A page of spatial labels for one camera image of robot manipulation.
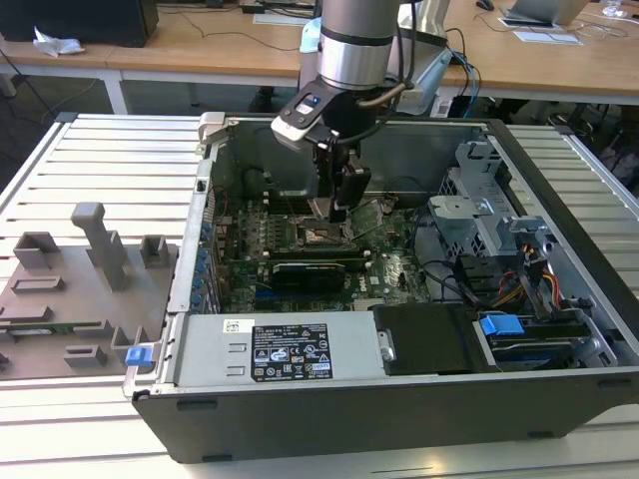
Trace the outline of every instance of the metal slotted tabletop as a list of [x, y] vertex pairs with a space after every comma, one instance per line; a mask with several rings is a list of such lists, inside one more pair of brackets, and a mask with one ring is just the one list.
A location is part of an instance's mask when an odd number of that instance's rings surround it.
[[[80, 115], [56, 123], [0, 196], [0, 287], [22, 232], [86, 244], [78, 202], [105, 204], [124, 243], [162, 234], [181, 243], [198, 156], [198, 118]], [[639, 295], [639, 206], [574, 138], [546, 127], [512, 133]], [[513, 189], [535, 214], [524, 189]], [[96, 385], [2, 389], [0, 476], [100, 477], [639, 477], [639, 405], [612, 409], [564, 439], [471, 444], [183, 466], [124, 398], [122, 378]]]

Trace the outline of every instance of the black computer tower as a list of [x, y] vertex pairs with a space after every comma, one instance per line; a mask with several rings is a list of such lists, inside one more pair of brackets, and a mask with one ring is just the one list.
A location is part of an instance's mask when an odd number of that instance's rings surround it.
[[144, 47], [158, 25], [156, 0], [0, 0], [0, 33], [31, 41], [33, 27], [56, 38]]

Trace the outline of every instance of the paper on desk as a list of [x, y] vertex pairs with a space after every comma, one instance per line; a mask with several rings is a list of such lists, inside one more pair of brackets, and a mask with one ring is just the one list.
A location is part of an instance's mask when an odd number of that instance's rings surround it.
[[41, 33], [36, 27], [33, 27], [33, 30], [36, 34], [33, 45], [41, 53], [45, 53], [47, 55], [51, 55], [52, 57], [58, 58], [58, 54], [67, 55], [71, 53], [84, 52], [84, 48], [82, 48], [78, 40], [75, 40], [73, 38], [60, 40], [58, 38], [53, 38], [49, 35]]
[[583, 45], [574, 35], [538, 32], [513, 32], [522, 42], [553, 43], [555, 45]]

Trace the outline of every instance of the plastic bag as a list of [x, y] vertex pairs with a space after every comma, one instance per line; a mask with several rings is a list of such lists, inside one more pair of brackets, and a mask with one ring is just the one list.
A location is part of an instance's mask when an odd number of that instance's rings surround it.
[[36, 38], [33, 45], [39, 52], [58, 58], [58, 55], [68, 55], [71, 53], [82, 53], [84, 48], [78, 40], [67, 38], [60, 40], [41, 33], [37, 28], [33, 27]]

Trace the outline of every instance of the laptop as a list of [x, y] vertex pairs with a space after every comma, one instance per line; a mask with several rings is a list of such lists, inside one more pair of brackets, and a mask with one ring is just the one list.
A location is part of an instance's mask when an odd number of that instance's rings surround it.
[[517, 0], [507, 18], [568, 25], [590, 0]]

